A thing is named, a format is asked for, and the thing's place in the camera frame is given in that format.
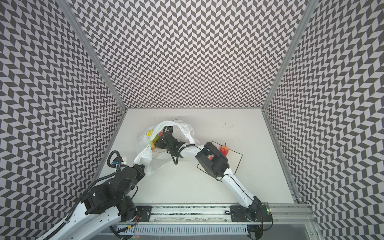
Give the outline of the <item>green fake fruit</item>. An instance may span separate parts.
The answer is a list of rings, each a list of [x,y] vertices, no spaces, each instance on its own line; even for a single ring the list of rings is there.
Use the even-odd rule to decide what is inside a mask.
[[[159,138],[160,138],[159,135],[156,135],[156,137],[153,139],[153,143],[155,145],[157,144],[157,141],[158,141]]]

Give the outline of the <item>white plastic bag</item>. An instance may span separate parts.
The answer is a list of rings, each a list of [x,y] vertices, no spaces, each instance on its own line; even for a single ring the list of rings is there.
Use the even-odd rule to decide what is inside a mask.
[[[191,125],[181,120],[164,121],[138,137],[134,164],[144,165],[145,174],[151,175],[163,165],[195,157],[202,148]]]

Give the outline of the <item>red fake apple green stem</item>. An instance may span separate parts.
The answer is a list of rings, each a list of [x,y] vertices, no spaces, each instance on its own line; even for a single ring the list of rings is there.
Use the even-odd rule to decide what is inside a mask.
[[[228,153],[229,153],[229,147],[227,147],[226,145],[222,145],[220,147],[220,152],[224,155],[224,156],[227,156]]]

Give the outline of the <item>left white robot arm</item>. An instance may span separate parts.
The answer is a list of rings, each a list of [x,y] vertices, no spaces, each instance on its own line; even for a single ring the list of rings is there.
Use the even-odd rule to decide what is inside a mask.
[[[95,180],[67,216],[43,234],[41,240],[90,240],[106,229],[118,239],[125,239],[114,226],[128,221],[137,224],[139,211],[129,192],[145,177],[145,166],[124,165],[118,151],[110,153],[108,165],[115,171]]]

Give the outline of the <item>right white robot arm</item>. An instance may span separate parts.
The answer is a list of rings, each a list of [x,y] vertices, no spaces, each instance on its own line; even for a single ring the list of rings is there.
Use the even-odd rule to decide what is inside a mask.
[[[231,206],[229,211],[225,211],[226,215],[231,216],[233,222],[273,222],[271,209],[240,183],[223,152],[210,142],[202,147],[181,142],[173,136],[173,131],[173,126],[165,126],[155,137],[152,146],[166,150],[175,165],[179,163],[179,158],[186,156],[183,154],[184,150],[196,148],[198,151],[195,158],[204,171],[216,181],[224,183],[237,198],[239,205]]]

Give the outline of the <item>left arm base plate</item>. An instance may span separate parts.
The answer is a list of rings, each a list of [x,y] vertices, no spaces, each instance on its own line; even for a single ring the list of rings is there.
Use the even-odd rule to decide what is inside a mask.
[[[152,214],[153,207],[150,205],[135,206],[132,211],[129,212],[129,222],[149,222]]]

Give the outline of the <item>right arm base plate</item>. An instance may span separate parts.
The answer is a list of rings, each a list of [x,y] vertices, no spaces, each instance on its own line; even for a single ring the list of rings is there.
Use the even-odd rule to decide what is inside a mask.
[[[231,216],[232,222],[267,222],[273,221],[273,216],[270,208],[262,205],[261,208],[254,212],[240,205],[230,206],[230,210],[226,211],[227,215]]]

